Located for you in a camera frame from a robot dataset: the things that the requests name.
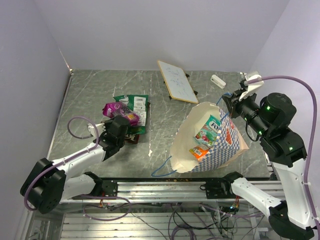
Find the brown Kettle chips bag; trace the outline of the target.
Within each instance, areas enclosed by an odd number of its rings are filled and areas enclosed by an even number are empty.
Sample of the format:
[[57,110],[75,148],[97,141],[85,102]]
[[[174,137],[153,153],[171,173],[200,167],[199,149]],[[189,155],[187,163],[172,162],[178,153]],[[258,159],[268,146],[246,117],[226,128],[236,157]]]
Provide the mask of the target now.
[[139,134],[127,134],[124,140],[130,144],[137,144],[139,142],[140,135]]

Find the purple candy bag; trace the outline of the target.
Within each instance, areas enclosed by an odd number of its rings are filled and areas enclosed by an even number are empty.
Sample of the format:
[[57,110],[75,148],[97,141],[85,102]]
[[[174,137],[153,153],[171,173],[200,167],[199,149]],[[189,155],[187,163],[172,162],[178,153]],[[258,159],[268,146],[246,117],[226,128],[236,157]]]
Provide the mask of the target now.
[[137,126],[140,120],[139,115],[122,102],[107,103],[102,110],[102,114],[110,119],[116,116],[124,117],[129,120],[131,126]]

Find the green snack packet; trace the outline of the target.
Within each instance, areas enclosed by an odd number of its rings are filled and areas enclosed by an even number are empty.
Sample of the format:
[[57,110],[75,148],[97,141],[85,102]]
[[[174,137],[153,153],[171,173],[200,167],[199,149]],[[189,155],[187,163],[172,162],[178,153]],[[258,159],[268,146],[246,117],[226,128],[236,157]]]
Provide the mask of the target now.
[[148,95],[144,94],[127,94],[113,97],[116,102],[122,102],[127,107],[139,116],[139,121],[136,125],[131,126],[128,134],[143,135],[146,133],[147,112],[149,108]]

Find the blue checkered paper bag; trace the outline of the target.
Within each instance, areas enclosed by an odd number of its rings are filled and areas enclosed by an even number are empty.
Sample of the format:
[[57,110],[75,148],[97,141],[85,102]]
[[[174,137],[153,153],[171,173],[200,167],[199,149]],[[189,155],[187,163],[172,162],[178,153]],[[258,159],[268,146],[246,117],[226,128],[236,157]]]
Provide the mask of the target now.
[[171,173],[200,173],[227,166],[249,149],[240,131],[217,103],[194,106],[169,150]]

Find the orange snack packet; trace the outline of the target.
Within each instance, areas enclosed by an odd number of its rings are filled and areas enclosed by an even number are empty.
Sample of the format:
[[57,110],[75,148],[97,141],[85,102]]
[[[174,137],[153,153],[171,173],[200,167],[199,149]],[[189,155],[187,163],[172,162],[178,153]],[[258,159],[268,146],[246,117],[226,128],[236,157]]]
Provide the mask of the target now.
[[189,150],[189,152],[196,158],[198,162],[201,162],[202,159],[207,155],[210,148],[206,145],[200,144]]

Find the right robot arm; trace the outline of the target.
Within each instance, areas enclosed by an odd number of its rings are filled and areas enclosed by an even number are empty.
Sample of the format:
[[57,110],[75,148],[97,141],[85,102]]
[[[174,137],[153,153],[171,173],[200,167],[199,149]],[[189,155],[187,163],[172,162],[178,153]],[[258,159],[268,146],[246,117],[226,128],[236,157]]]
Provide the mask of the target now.
[[272,229],[290,240],[310,240],[315,236],[316,222],[303,186],[307,151],[303,139],[289,128],[297,112],[291,99],[283,93],[270,93],[260,104],[257,95],[241,98],[241,92],[224,94],[231,118],[241,117],[246,127],[257,134],[257,140],[273,164],[285,199],[273,197],[252,185],[234,171],[218,180],[207,181],[200,188],[208,198],[221,192],[226,198],[239,196],[263,213]]

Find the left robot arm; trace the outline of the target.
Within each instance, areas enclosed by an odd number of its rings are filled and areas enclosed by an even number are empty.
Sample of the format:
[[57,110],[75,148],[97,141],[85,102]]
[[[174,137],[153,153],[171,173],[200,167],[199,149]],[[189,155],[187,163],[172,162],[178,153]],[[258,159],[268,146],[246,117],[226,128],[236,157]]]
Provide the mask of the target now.
[[20,189],[29,211],[47,214],[66,199],[80,195],[96,199],[101,195],[103,181],[85,170],[119,152],[125,145],[130,122],[121,115],[99,124],[82,119],[88,122],[89,136],[94,140],[68,156],[52,161],[42,158],[34,165]]

